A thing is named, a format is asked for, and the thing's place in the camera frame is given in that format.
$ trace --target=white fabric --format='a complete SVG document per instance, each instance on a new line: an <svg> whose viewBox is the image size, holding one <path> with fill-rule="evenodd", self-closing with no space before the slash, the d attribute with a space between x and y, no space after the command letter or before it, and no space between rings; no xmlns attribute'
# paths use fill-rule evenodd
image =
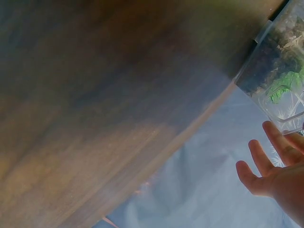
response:
<svg viewBox="0 0 304 228"><path fill-rule="evenodd" d="M240 183L235 163L258 174L247 143L258 139L276 154L262 129L267 118L240 90L109 218L119 228L293 228L270 198L254 197ZM100 221L95 228L111 228Z"/></svg>

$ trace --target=wooden table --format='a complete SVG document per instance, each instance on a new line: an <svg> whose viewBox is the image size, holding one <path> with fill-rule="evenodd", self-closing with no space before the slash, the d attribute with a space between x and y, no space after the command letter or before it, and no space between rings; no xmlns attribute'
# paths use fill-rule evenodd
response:
<svg viewBox="0 0 304 228"><path fill-rule="evenodd" d="M0 226L118 206L229 94L281 1L1 1Z"/></svg>

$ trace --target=hand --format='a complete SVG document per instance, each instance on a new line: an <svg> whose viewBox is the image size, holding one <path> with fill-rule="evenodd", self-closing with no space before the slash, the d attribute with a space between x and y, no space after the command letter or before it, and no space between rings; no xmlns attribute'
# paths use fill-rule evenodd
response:
<svg viewBox="0 0 304 228"><path fill-rule="evenodd" d="M253 195L274 198L304 227L304 137L298 133L283 136L270 121L263 128L286 167L273 166L260 143L251 140L248 145L262 177L254 175L244 161L236 163L238 177Z"/></svg>

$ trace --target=clear plastic cup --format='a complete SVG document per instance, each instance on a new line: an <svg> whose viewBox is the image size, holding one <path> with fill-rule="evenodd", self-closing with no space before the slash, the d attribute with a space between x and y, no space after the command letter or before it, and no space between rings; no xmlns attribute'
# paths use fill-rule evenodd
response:
<svg viewBox="0 0 304 228"><path fill-rule="evenodd" d="M268 26L236 84L283 134L304 128L304 1Z"/></svg>

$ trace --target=finger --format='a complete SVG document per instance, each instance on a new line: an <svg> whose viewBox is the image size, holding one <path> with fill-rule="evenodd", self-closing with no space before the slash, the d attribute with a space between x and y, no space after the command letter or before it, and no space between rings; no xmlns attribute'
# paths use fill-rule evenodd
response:
<svg viewBox="0 0 304 228"><path fill-rule="evenodd" d="M254 175L244 161L238 161L236 163L237 174L240 181L245 187L256 196L270 196L269 195L269 184L266 179L257 177Z"/></svg>
<svg viewBox="0 0 304 228"><path fill-rule="evenodd" d="M304 153L304 137L298 133L285 135L289 143L301 153Z"/></svg>
<svg viewBox="0 0 304 228"><path fill-rule="evenodd" d="M261 144L257 140L251 140L248 143L249 149L251 151L251 156L253 161L256 164L257 169L260 174L264 176L268 176L270 171L274 168L274 165L266 156Z"/></svg>
<svg viewBox="0 0 304 228"><path fill-rule="evenodd" d="M285 165L294 165L304 160L304 156L289 144L272 122L264 122L263 128Z"/></svg>

